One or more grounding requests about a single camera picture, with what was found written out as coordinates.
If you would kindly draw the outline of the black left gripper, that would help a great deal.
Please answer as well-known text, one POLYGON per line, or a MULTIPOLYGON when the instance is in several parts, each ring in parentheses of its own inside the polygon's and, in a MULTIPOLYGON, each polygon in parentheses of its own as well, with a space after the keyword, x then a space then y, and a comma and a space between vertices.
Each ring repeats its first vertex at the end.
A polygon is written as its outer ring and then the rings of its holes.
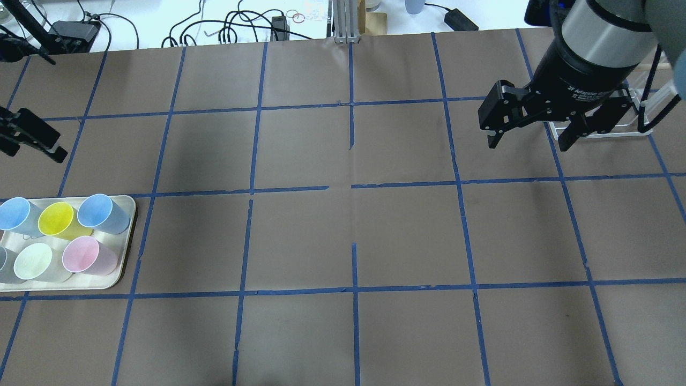
POLYGON ((23 142, 61 164, 68 152, 59 145, 61 134, 31 110, 20 108, 13 113, 1 107, 1 151, 14 157, 23 142))

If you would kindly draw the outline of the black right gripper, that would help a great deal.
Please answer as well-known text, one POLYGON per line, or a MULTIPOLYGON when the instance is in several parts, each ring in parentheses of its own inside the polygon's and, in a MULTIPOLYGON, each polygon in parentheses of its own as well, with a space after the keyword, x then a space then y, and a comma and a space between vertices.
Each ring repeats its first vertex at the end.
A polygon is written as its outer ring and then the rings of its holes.
POLYGON ((630 91, 616 89, 635 68, 636 64, 606 68, 590 63, 563 39, 554 38, 527 88, 498 80, 478 108, 479 127, 487 134, 488 148, 495 149, 506 132, 532 124, 535 113, 545 120, 564 120, 576 113, 558 137, 562 152, 582 137, 610 133, 633 106, 630 91), (579 115, 598 106, 590 117, 579 115))

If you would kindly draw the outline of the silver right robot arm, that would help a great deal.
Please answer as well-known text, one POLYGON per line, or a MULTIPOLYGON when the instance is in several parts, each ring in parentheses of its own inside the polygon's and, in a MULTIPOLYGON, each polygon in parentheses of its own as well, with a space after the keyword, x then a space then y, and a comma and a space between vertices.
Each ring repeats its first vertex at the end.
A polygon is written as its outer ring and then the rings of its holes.
POLYGON ((560 151, 594 133, 610 133, 632 106, 624 81, 654 51, 672 67, 676 94, 648 124, 643 95, 638 131, 649 132, 684 99, 684 1, 531 1, 525 21, 545 20, 554 39, 532 80, 523 88, 498 80, 478 110, 480 129, 494 149, 504 134, 533 122, 569 122, 558 136, 560 151))

